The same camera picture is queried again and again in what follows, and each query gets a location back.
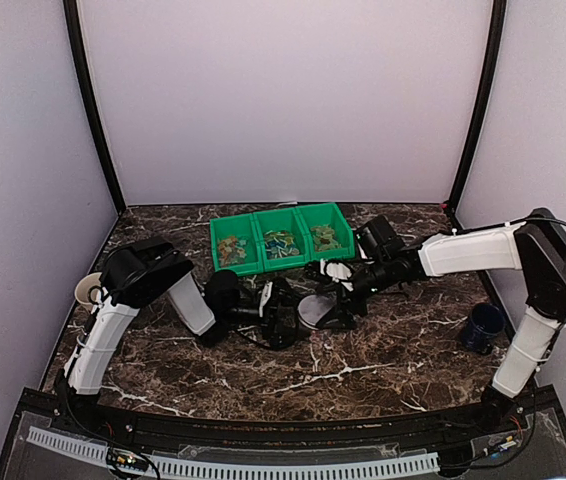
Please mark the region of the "white jar lid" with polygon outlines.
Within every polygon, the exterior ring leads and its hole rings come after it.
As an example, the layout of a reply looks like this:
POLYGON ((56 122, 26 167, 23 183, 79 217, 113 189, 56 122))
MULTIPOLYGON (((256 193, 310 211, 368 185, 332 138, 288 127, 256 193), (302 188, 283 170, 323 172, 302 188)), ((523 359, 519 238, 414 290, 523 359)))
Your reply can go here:
POLYGON ((298 304, 300 321, 309 328, 317 329, 321 320, 326 318, 336 305, 336 300, 327 295, 308 295, 298 304))

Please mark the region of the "green three-compartment bin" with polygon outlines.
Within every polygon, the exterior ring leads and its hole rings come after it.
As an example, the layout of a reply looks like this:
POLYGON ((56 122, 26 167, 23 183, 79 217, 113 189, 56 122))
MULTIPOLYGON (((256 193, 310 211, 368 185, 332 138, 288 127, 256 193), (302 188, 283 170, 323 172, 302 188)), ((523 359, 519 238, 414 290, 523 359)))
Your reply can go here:
POLYGON ((335 203, 260 211, 210 221, 214 269, 251 276, 356 255, 354 233, 335 203))

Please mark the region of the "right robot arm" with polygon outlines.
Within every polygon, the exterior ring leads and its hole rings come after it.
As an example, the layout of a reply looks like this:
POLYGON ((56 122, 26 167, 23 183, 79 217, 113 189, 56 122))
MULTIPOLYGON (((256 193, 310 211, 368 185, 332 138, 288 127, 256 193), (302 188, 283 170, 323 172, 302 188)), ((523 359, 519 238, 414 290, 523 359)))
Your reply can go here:
POLYGON ((537 208, 523 218, 452 229, 406 244, 387 217, 378 215, 354 236, 362 258, 307 264, 307 275, 323 289, 300 301, 297 312, 306 327, 347 328, 354 316, 367 314, 368 299, 381 291, 446 275, 474 272, 497 299, 493 272, 521 272, 526 292, 523 316, 487 388, 495 395, 473 413, 480 432, 497 432, 512 416, 509 400, 549 360, 566 327, 566 221, 547 208, 537 208))

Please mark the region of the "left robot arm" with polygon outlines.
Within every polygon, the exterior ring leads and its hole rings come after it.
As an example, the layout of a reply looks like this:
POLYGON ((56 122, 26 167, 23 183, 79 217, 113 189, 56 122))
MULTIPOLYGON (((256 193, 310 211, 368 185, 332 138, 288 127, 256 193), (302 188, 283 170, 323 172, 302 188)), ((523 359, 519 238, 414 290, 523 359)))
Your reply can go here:
POLYGON ((104 374, 131 322, 140 311, 166 296, 185 327, 211 347, 230 332, 252 325, 261 332, 256 346, 281 351, 300 334, 298 294, 276 277, 253 291, 229 269, 215 272, 204 286, 194 265, 162 237, 124 245, 107 257, 98 282, 87 291, 90 318, 55 385, 73 395, 99 394, 104 374))

